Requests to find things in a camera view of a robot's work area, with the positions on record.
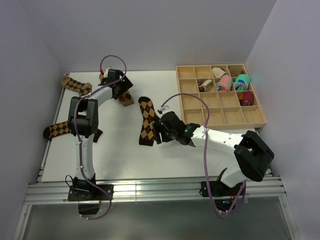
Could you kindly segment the tan orange argyle sock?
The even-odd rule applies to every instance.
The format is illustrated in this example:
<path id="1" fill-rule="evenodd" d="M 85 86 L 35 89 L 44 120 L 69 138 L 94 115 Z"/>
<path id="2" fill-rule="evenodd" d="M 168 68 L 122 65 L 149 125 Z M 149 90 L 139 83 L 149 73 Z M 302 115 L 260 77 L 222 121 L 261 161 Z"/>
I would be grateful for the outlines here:
<path id="1" fill-rule="evenodd" d="M 113 99 L 119 100 L 124 107 L 134 104 L 135 101 L 129 92 L 129 89 L 132 87 L 133 83 L 128 79 L 127 76 L 125 76 L 123 81 L 111 86 Z"/>

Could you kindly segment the dark brown tan argyle sock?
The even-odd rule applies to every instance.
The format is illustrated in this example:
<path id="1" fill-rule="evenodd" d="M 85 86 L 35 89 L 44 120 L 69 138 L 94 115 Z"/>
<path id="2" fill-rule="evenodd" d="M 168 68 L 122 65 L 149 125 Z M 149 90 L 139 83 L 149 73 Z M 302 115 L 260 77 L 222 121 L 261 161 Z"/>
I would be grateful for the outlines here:
<path id="1" fill-rule="evenodd" d="M 142 126 L 139 135 L 139 145 L 152 147 L 155 140 L 153 123 L 158 122 L 160 118 L 156 114 L 153 102 L 146 96 L 138 99 L 140 112 L 142 114 Z"/>

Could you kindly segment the brown tan striped sock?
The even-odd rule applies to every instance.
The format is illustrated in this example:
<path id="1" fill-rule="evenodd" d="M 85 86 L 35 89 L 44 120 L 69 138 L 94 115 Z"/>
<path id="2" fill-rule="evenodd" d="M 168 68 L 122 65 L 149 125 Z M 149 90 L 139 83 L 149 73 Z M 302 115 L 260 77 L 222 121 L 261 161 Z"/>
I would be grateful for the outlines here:
<path id="1" fill-rule="evenodd" d="M 207 92 L 212 86 L 213 86 L 213 80 L 206 79 L 198 85 L 198 90 L 200 93 L 204 93 L 204 92 Z"/>

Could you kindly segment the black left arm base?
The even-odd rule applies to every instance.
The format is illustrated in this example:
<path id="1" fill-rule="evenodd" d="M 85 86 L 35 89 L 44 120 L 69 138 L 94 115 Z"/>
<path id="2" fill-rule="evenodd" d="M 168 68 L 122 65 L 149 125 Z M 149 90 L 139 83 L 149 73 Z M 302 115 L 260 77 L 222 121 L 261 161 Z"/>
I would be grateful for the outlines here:
<path id="1" fill-rule="evenodd" d="M 96 185 L 96 177 L 93 176 L 88 183 L 86 180 L 73 178 L 66 175 L 64 179 L 69 187 L 68 202 L 78 202 L 78 213 L 81 217 L 89 219 L 97 219 L 96 215 L 101 207 L 102 201 L 109 201 L 108 213 L 111 209 L 111 203 L 114 193 L 113 184 Z"/>

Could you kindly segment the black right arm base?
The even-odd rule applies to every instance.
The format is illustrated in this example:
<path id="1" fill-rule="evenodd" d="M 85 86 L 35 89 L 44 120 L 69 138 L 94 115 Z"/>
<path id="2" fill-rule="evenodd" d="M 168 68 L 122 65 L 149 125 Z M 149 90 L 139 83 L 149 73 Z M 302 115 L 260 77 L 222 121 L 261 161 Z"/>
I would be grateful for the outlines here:
<path id="1" fill-rule="evenodd" d="M 201 188 L 199 190 L 199 194 L 204 198 L 209 197 L 206 182 L 202 181 L 200 184 Z M 219 210 L 226 212 L 231 207 L 232 203 L 235 201 L 236 195 L 238 194 L 243 184 L 238 183 L 236 186 L 229 188 L 220 181 L 209 181 L 209 185 L 211 195 L 212 197 L 214 197 L 214 199 L 225 197 L 225 199 L 214 200 L 214 203 Z M 240 196 L 243 196 L 245 192 L 246 187 L 244 187 L 244 189 L 241 191 Z"/>

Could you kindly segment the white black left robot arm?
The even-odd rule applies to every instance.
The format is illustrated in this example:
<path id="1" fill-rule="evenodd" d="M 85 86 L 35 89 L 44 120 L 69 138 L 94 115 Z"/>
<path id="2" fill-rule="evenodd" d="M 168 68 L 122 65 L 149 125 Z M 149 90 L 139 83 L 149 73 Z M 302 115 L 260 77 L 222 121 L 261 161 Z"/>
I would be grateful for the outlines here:
<path id="1" fill-rule="evenodd" d="M 99 126 L 99 107 L 111 99 L 119 99 L 132 86 L 126 71 L 109 68 L 103 72 L 102 82 L 97 89 L 70 100 L 68 127 L 78 147 L 74 178 L 84 182 L 79 194 L 86 200 L 95 198 L 98 193 L 93 165 L 93 140 Z"/>

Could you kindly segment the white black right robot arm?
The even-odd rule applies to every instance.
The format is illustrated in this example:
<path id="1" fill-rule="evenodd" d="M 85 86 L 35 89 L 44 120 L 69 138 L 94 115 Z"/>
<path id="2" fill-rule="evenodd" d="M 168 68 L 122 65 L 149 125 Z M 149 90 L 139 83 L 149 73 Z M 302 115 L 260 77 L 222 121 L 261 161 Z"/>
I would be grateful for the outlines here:
<path id="1" fill-rule="evenodd" d="M 211 184 L 213 191 L 222 195 L 229 194 L 246 180 L 261 182 L 275 157 L 254 131 L 236 134 L 205 128 L 197 123 L 185 124 L 173 111 L 153 123 L 153 132 L 157 144 L 175 140 L 183 146 L 210 148 L 233 156 L 235 165 L 224 167 Z"/>

